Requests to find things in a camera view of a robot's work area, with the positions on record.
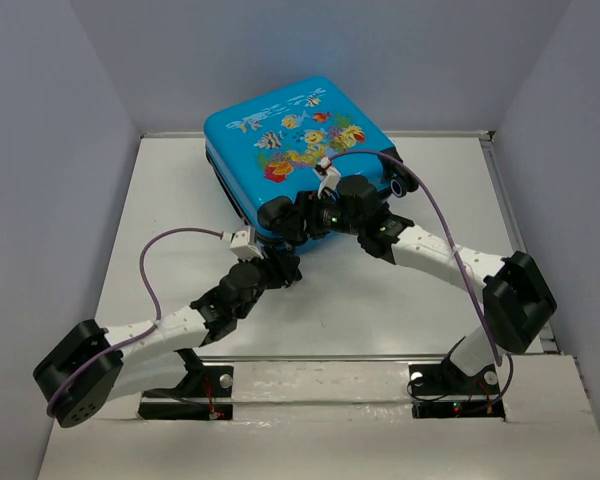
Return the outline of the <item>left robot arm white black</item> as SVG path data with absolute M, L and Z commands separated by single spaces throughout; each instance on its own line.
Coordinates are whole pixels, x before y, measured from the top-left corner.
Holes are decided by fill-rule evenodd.
M 83 423 L 114 398 L 122 376 L 134 367 L 231 334 L 265 291 L 302 279 L 299 265 L 298 255 L 267 247 L 262 258 L 238 261 L 217 286 L 161 319 L 121 326 L 101 326 L 94 319 L 78 323 L 33 371 L 46 414 L 63 428 Z

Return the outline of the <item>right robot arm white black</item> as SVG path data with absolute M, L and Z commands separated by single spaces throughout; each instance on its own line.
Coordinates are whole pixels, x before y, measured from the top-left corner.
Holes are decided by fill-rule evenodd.
M 485 367 L 506 354 L 523 354 L 557 310 L 534 258 L 522 251 L 488 254 L 439 237 L 394 214 L 376 188 L 359 175 L 335 189 L 301 192 L 295 202 L 304 234 L 356 236 L 370 256 L 413 269 L 468 293 L 479 325 L 446 355 L 442 384 L 462 392 Z

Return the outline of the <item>blue hard-shell suitcase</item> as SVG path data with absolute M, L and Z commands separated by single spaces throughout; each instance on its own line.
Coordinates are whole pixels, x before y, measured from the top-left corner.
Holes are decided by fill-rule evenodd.
M 315 165 L 337 155 L 342 176 L 362 175 L 381 198 L 402 197 L 417 182 L 397 168 L 389 137 L 335 84 L 314 76 L 211 114 L 204 122 L 206 157 L 237 215 L 265 245 L 299 249 L 262 215 L 318 189 Z

